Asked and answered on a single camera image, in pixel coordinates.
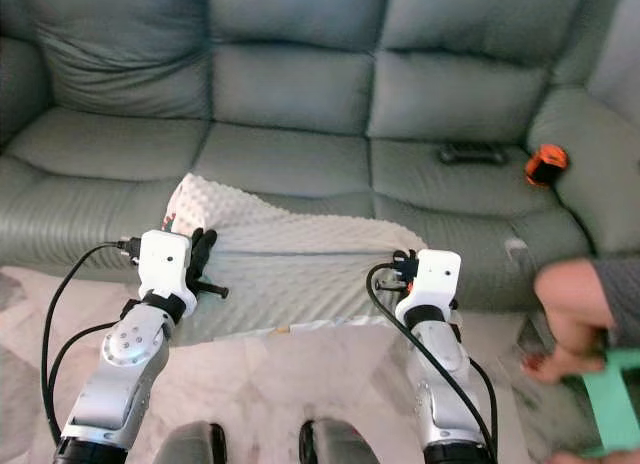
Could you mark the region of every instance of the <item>black cable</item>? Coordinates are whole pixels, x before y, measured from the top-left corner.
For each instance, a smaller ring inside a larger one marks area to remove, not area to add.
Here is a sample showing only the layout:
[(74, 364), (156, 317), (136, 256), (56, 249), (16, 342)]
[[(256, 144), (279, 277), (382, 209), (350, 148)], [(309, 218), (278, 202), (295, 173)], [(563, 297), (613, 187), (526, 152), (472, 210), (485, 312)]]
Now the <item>black cable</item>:
[(498, 449), (498, 401), (496, 400), (496, 392), (493, 389), (493, 384), (491, 384), (491, 379), (484, 369), (474, 361), (472, 358), (469, 358), (471, 365), (473, 368), (480, 374), (480, 377), (484, 381), (484, 385), (487, 388), (487, 392), (489, 393), (489, 403), (491, 406), (491, 441), (493, 442), (493, 448)]
[(473, 402), (471, 402), (469, 397), (466, 395), (464, 390), (458, 385), (455, 379), (451, 377), (451, 374), (449, 374), (449, 372), (440, 365), (440, 363), (433, 356), (433, 354), (431, 354), (429, 350), (426, 347), (424, 347), (424, 345), (416, 338), (416, 336), (413, 335), (413, 333), (407, 328), (407, 326), (405, 326), (398, 319), (396, 319), (396, 316), (394, 316), (393, 313), (391, 313), (391, 311), (389, 311), (384, 306), (384, 304), (380, 302), (380, 300), (378, 299), (378, 296), (376, 296), (375, 292), (373, 291), (373, 287), (371, 286), (371, 281), (373, 279), (374, 274), (382, 269), (393, 269), (393, 268), (394, 268), (393, 264), (387, 264), (387, 263), (377, 264), (373, 268), (371, 268), (371, 270), (367, 274), (367, 280), (366, 280), (367, 293), (369, 294), (369, 297), (373, 301), (373, 304), (378, 308), (378, 310), (387, 319), (389, 319), (389, 321), (391, 321), (391, 323), (394, 326), (396, 326), (398, 330), (407, 339), (409, 339), (409, 341), (411, 341), (411, 343), (414, 346), (416, 346), (416, 348), (424, 355), (424, 357), (431, 363), (431, 365), (435, 367), (435, 369), (440, 373), (440, 375), (447, 382), (447, 384), (449, 384), (451, 388), (456, 392), (456, 394), (458, 394), (460, 399), (462, 399), (462, 402), (464, 402), (464, 404), (467, 406), (467, 408), (469, 409), (469, 412), (471, 412), (471, 415), (473, 416), (473, 418), (478, 423), (478, 426), (480, 427), (480, 432), (482, 433), (482, 437), (485, 440), (485, 444), (487, 446), (487, 451), (489, 453), (489, 457), (491, 461), (497, 464), (498, 457), (496, 454), (496, 449), (493, 446), (493, 439), (489, 434), (489, 430), (487, 429), (486, 424), (482, 420), (482, 416), (476, 409), (476, 406), (473, 405)]
[(60, 443), (60, 427), (56, 421), (55, 412), (53, 409), (53, 400), (49, 400), (49, 386), (48, 386), (48, 370), (47, 363), (49, 357), (49, 336), (51, 334), (51, 321), (53, 319), (53, 311), (58, 304), (58, 300), (60, 299), (60, 295), (62, 291), (64, 291), (69, 281), (73, 278), (74, 274), (78, 271), (80, 266), (86, 261), (91, 254), (94, 252), (104, 249), (105, 247), (116, 247), (115, 242), (105, 242), (100, 244), (97, 247), (94, 247), (90, 251), (87, 251), (78, 262), (71, 268), (69, 273), (62, 280), (58, 289), (56, 290), (53, 298), (51, 298), (51, 302), (49, 303), (49, 308), (47, 309), (47, 317), (44, 322), (44, 332), (42, 335), (42, 359), (40, 361), (40, 392), (42, 394), (42, 402), (44, 404), (44, 411), (47, 415), (47, 422), (49, 423), (49, 429), (51, 430), (51, 436), (53, 437), (53, 441), (58, 445)]
[(113, 321), (113, 322), (107, 322), (105, 324), (100, 324), (99, 326), (89, 327), (88, 329), (85, 329), (84, 331), (80, 331), (79, 333), (77, 333), (75, 336), (73, 336), (71, 339), (65, 342), (62, 348), (60, 348), (60, 351), (58, 352), (58, 355), (56, 356), (56, 359), (55, 361), (53, 361), (53, 365), (51, 366), (51, 372), (49, 373), (49, 380), (47, 383), (48, 399), (49, 399), (49, 402), (51, 403), (51, 407), (53, 410), (53, 420), (55, 421), (56, 426), (58, 425), (58, 421), (56, 419), (55, 408), (53, 405), (53, 402), (54, 402), (53, 393), (56, 387), (56, 378), (58, 377), (58, 370), (60, 369), (60, 364), (62, 364), (62, 359), (64, 358), (64, 355), (71, 348), (71, 346), (76, 343), (76, 341), (82, 339), (84, 336), (91, 334), (92, 332), (102, 331), (103, 329), (110, 329), (111, 327), (115, 326), (117, 323), (118, 321)]

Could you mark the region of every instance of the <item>marble floor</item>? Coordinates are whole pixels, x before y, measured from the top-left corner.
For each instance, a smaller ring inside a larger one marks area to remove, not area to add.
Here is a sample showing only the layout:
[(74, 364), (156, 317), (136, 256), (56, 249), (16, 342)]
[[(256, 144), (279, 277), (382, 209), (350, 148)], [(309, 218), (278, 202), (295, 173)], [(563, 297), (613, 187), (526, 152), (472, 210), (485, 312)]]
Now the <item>marble floor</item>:
[[(0, 463), (49, 462), (53, 451), (37, 369), (44, 314), (58, 283), (34, 271), (0, 268)], [(79, 329), (116, 318), (133, 295), (123, 284), (73, 281), (56, 312), (53, 349)], [(499, 461), (541, 462), (558, 442), (532, 433), (531, 416), (519, 411), (523, 392), (514, 387), (519, 377), (510, 356), (524, 316), (463, 317), (463, 342), (496, 388)], [(293, 464), (300, 425), (334, 417), (351, 422), (382, 464), (422, 463), (403, 339), (387, 326), (349, 326), (174, 348), (127, 462), (150, 463), (172, 429), (204, 419), (224, 427), (230, 463)], [(99, 342), (100, 336), (86, 338), (63, 363), (55, 396), (61, 421), (97, 362)], [(488, 419), (486, 392), (479, 379), (474, 383)], [(533, 450), (530, 436), (538, 436)]]

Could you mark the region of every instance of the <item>white wall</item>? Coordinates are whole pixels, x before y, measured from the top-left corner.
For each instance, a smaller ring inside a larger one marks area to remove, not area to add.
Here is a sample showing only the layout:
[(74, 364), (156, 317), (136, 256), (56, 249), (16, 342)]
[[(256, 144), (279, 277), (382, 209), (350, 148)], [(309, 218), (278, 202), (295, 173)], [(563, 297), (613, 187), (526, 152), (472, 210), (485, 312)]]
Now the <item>white wall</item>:
[(640, 128), (640, 0), (621, 0), (589, 91)]

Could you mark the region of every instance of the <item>green plastic object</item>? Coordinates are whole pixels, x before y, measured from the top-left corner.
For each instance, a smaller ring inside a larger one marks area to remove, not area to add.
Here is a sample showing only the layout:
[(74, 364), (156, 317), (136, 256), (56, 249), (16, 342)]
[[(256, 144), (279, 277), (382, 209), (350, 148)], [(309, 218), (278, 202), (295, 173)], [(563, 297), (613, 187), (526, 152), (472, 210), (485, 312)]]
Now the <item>green plastic object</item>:
[(602, 447), (587, 452), (589, 457), (613, 451), (640, 448), (640, 423), (622, 372), (640, 368), (640, 349), (610, 350), (603, 372), (582, 376), (596, 418)]

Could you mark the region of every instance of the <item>orange object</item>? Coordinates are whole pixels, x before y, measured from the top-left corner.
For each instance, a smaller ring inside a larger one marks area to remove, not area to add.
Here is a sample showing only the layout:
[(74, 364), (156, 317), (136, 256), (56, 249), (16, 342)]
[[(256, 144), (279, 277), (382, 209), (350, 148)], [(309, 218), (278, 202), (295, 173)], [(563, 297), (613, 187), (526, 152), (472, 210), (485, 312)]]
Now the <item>orange object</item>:
[(536, 186), (552, 185), (569, 166), (569, 156), (555, 144), (542, 144), (525, 167), (527, 181)]

